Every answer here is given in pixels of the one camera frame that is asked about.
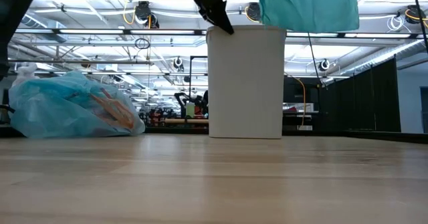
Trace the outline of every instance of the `wall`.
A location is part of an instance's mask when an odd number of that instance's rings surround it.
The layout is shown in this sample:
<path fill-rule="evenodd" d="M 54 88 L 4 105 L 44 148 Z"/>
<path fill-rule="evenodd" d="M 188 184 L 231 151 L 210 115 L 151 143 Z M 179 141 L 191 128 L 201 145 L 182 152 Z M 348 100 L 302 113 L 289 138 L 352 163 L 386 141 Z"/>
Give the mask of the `wall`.
<path fill-rule="evenodd" d="M 421 87 L 428 87 L 428 72 L 398 71 L 401 131 L 423 133 Z"/>

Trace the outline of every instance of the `black curtain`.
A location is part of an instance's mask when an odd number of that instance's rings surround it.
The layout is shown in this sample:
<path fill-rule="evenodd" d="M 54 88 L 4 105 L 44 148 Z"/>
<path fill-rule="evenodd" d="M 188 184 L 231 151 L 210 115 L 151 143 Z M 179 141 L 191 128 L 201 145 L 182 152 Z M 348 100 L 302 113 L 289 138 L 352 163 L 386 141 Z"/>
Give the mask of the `black curtain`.
<path fill-rule="evenodd" d="M 395 59 L 330 84 L 320 101 L 323 130 L 401 131 Z"/>

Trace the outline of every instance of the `teal towel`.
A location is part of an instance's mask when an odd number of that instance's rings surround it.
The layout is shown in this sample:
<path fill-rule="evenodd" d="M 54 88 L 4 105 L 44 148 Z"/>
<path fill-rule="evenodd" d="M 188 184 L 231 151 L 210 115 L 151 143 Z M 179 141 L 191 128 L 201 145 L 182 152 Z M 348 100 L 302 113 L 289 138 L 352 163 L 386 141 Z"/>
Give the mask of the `teal towel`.
<path fill-rule="evenodd" d="M 311 33 L 359 28 L 357 0 L 260 0 L 261 20 L 292 31 Z"/>

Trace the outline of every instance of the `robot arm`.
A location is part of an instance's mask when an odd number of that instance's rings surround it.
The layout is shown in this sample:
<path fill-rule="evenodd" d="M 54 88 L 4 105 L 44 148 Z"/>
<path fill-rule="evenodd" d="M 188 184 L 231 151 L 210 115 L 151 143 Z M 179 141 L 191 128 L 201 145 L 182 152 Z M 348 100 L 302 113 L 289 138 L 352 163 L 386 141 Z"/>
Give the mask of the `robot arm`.
<path fill-rule="evenodd" d="M 226 14 L 226 2 L 223 0 L 194 0 L 199 6 L 199 13 L 206 21 L 233 34 L 233 28 Z"/>

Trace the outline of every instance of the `wooden tabletop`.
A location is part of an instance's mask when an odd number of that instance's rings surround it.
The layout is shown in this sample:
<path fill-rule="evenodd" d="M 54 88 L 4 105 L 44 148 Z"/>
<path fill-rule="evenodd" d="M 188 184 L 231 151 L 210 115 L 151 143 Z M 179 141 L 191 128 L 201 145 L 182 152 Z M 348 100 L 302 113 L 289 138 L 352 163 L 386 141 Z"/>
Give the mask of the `wooden tabletop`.
<path fill-rule="evenodd" d="M 0 223 L 428 223 L 428 146 L 142 135 L 0 139 Z"/>

